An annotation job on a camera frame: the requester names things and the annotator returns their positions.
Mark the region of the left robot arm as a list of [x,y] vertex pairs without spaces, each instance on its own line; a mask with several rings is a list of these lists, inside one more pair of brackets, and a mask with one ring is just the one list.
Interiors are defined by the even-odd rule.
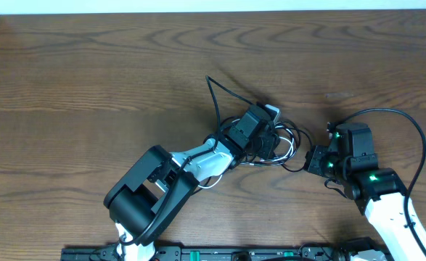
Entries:
[[237,121],[221,125],[196,148],[148,149],[104,199],[119,234],[118,259],[150,260],[155,240],[195,190],[238,166],[247,155],[263,151],[271,144],[279,117],[274,106],[252,104]]

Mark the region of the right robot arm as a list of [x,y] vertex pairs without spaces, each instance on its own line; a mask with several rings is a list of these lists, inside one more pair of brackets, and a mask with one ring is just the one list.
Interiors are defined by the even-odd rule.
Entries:
[[327,131],[329,145],[313,146],[303,169],[343,186],[394,260],[426,260],[426,230],[396,171],[379,167],[368,125],[329,123]]

